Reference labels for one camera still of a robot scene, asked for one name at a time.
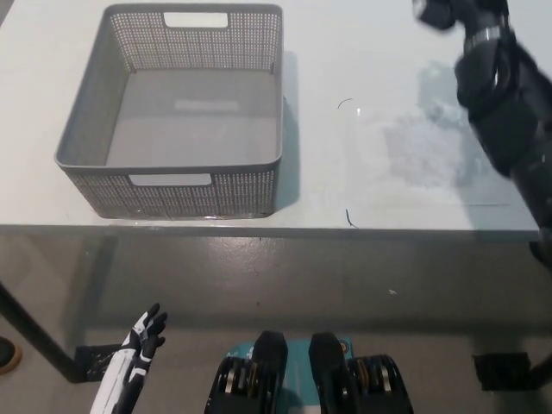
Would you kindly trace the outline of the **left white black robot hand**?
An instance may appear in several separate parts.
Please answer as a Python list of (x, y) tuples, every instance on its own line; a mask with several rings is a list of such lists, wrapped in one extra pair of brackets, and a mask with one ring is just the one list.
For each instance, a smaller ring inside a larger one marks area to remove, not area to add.
[(118, 350), (112, 355), (91, 414), (132, 413), (145, 385), (157, 350), (166, 341), (167, 313), (153, 304), (133, 325)]

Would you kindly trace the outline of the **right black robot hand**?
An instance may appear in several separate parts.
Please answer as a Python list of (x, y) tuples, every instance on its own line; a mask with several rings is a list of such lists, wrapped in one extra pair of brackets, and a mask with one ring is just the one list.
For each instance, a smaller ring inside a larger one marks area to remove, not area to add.
[(459, 23), (467, 38), (509, 21), (508, 2), (503, 0), (414, 0), (411, 5), (422, 24), (446, 32)]

